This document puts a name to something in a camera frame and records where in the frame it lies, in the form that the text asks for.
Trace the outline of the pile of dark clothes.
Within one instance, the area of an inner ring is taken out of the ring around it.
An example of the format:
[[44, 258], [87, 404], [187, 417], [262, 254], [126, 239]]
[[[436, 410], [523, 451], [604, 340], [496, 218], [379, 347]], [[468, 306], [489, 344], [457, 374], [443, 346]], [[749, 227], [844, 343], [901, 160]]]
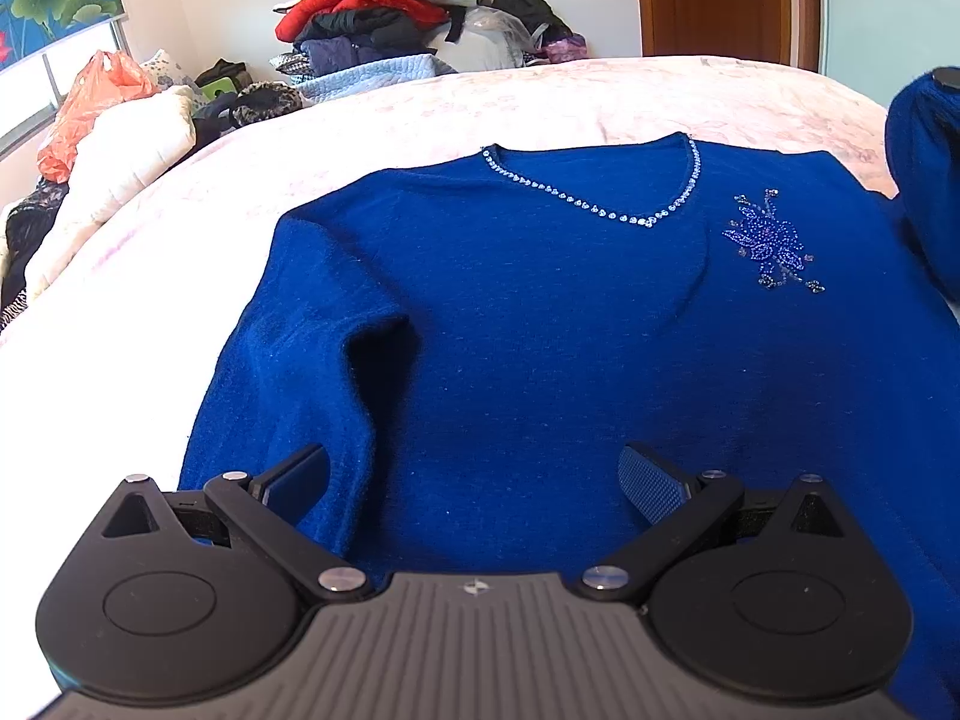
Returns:
[[[278, 5], [283, 15], [299, 0]], [[478, 7], [485, 0], [428, 0], [449, 11], [452, 7]], [[427, 36], [433, 29], [418, 29], [410, 16], [387, 8], [352, 10], [316, 15], [308, 21], [293, 44], [272, 59], [280, 75], [302, 82], [334, 71], [405, 55], [428, 54]]]

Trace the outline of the leopard print dark garment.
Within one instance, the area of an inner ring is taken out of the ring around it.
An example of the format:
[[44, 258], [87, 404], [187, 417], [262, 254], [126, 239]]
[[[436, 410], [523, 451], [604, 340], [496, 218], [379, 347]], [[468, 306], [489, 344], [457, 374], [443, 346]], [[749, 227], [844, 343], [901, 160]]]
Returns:
[[236, 128], [273, 121], [304, 109], [308, 103], [296, 88], [279, 82], [252, 83], [239, 93], [220, 93], [194, 115], [202, 135], [223, 135]]

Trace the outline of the orange plastic bag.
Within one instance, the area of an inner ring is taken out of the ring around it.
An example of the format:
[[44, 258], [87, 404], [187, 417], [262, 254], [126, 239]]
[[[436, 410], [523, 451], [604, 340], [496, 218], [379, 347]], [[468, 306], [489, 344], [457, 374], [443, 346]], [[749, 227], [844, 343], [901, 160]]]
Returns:
[[39, 176], [56, 184], [67, 182], [78, 143], [93, 130], [99, 115], [119, 104], [149, 98], [158, 91], [151, 73], [130, 55], [98, 50], [78, 71], [43, 146], [37, 151]]

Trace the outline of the black bag on pile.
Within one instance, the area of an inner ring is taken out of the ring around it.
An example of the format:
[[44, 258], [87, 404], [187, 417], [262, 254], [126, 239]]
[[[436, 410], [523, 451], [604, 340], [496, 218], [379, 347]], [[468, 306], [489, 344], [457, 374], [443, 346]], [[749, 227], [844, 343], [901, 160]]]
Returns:
[[540, 37], [544, 44], [563, 41], [573, 34], [547, 0], [491, 0], [491, 6], [516, 16], [530, 36]]

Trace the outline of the window with grey frame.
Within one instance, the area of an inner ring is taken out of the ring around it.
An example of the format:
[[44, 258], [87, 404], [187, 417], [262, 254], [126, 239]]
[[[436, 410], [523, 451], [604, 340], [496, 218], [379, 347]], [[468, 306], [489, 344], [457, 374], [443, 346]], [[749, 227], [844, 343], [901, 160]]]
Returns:
[[13, 60], [11, 47], [3, 44], [3, 158], [55, 119], [76, 73], [98, 50], [125, 52], [127, 49], [122, 25], [116, 20], [101, 21], [26, 59]]

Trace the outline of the black green bag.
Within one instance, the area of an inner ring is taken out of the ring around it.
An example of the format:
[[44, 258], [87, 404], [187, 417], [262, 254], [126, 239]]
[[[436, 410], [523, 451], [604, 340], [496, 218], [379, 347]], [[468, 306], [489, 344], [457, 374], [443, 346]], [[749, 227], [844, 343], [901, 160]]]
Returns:
[[252, 76], [244, 62], [220, 59], [213, 67], [202, 71], [195, 78], [195, 83], [203, 96], [208, 101], [213, 101], [220, 94], [239, 93], [252, 85]]

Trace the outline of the black patterned garment at edge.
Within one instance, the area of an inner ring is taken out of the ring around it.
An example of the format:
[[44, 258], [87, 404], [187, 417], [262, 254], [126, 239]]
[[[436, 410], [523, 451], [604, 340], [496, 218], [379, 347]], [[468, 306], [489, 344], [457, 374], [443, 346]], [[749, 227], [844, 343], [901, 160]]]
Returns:
[[8, 213], [3, 227], [7, 255], [2, 266], [2, 328], [28, 307], [26, 265], [52, 229], [67, 193], [67, 184], [39, 179], [34, 190]]

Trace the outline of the clear plastic bag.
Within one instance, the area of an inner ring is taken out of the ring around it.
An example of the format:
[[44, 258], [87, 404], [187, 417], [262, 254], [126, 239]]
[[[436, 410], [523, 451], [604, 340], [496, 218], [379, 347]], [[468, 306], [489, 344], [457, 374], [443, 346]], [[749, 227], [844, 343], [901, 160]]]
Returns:
[[523, 21], [491, 7], [452, 7], [449, 21], [428, 34], [427, 48], [457, 73], [523, 68], [539, 52]]

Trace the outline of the blue beaded knit sweater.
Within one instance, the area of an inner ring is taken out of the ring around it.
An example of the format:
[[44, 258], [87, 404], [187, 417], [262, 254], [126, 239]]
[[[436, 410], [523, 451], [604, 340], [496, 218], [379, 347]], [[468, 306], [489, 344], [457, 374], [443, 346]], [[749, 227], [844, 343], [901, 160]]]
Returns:
[[895, 197], [825, 153], [489, 146], [298, 206], [179, 483], [309, 445], [302, 533], [374, 575], [574, 574], [641, 531], [639, 442], [835, 486], [916, 628], [895, 694], [958, 712], [958, 96], [893, 99]]

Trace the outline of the light blue knit garment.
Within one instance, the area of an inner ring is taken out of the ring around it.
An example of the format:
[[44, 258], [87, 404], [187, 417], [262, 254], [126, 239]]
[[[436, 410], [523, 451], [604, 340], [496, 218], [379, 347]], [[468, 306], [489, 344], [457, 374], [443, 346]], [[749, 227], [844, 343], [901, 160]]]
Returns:
[[296, 89], [304, 101], [313, 106], [325, 101], [348, 98], [353, 94], [456, 73], [455, 68], [436, 59], [434, 55], [405, 55], [327, 73], [309, 82], [299, 83]]

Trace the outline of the floral white pillow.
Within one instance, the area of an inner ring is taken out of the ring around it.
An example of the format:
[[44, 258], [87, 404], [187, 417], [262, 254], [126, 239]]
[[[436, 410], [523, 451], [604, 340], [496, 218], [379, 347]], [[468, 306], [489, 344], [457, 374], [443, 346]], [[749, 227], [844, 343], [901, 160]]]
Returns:
[[148, 60], [145, 60], [142, 68], [153, 78], [153, 82], [155, 82], [155, 85], [160, 88], [161, 91], [166, 91], [167, 88], [172, 88], [173, 86], [187, 86], [194, 91], [199, 89], [199, 87], [195, 85], [194, 78], [181, 67], [179, 62], [172, 59], [171, 55], [167, 54], [164, 49], [158, 50], [158, 52], [151, 55]]

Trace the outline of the purple garment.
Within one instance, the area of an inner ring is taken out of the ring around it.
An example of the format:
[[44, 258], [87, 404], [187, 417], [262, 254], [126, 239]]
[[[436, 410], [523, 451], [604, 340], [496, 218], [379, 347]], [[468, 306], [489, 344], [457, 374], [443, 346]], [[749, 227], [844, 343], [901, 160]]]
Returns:
[[551, 65], [567, 64], [586, 60], [589, 57], [589, 46], [586, 38], [581, 34], [570, 34], [545, 43], [542, 52]]

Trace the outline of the pale sliding wardrobe door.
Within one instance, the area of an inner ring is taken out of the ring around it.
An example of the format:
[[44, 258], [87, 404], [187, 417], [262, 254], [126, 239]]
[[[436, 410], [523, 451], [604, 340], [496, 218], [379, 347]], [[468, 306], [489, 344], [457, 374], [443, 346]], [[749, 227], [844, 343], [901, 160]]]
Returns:
[[882, 106], [958, 64], [958, 0], [822, 0], [820, 71]]

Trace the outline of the white quilted jacket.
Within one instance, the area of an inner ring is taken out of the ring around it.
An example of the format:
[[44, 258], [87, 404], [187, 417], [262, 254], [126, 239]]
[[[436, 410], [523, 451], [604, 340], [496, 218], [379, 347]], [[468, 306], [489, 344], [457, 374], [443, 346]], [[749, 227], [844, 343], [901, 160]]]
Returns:
[[39, 298], [122, 206], [194, 148], [194, 94], [174, 85], [111, 107], [78, 143], [68, 192], [52, 229], [26, 262], [26, 301]]

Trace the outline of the red garment on pile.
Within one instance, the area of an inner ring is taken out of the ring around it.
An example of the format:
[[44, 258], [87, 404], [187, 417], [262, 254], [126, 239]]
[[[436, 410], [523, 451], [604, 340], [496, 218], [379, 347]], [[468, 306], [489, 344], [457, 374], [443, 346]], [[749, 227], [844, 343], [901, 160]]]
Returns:
[[293, 44], [313, 16], [371, 8], [402, 11], [418, 29], [436, 28], [448, 19], [443, 7], [428, 0], [299, 0], [281, 17], [275, 37], [282, 43]]

